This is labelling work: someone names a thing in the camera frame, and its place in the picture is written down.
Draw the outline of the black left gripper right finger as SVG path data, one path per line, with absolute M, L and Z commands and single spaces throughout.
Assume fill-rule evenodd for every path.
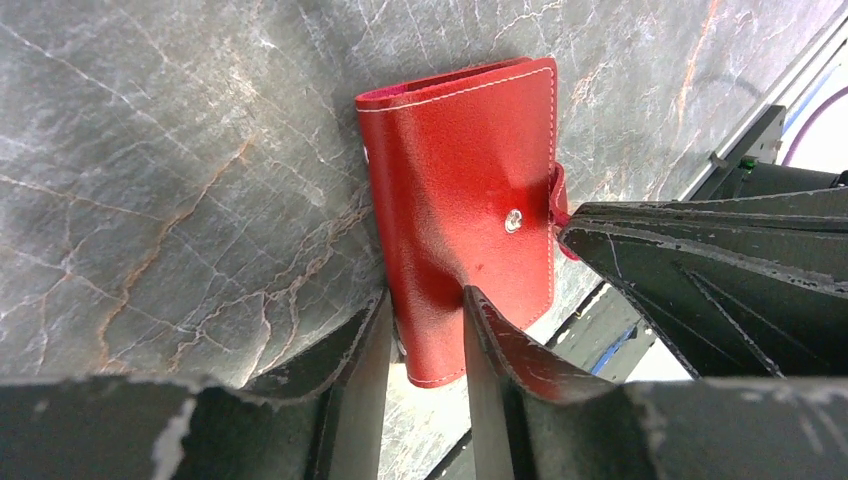
M 480 479 L 843 479 L 843 378 L 615 384 L 463 292 Z

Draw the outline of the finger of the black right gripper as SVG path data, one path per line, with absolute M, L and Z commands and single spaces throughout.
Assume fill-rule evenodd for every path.
M 699 377 L 847 374 L 847 291 L 698 243 L 572 224 L 561 243 Z
M 570 227 L 703 225 L 818 233 L 847 231 L 845 187 L 710 201 L 592 202 L 578 208 Z

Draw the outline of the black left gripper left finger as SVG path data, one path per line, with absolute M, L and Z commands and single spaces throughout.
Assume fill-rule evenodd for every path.
M 392 343 L 382 293 L 234 388 L 208 376 L 7 377 L 5 479 L 374 479 Z

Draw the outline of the red leather card holder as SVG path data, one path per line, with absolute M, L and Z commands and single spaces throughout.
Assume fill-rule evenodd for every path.
M 408 380 L 466 372 L 463 291 L 520 329 L 555 295 L 554 237 L 569 219 L 556 159 L 558 71 L 518 57 L 355 100 Z

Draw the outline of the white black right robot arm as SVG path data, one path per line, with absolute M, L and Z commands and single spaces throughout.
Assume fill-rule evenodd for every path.
M 775 164 L 784 117 L 690 199 L 587 202 L 560 233 L 696 377 L 847 373 L 847 176 Z

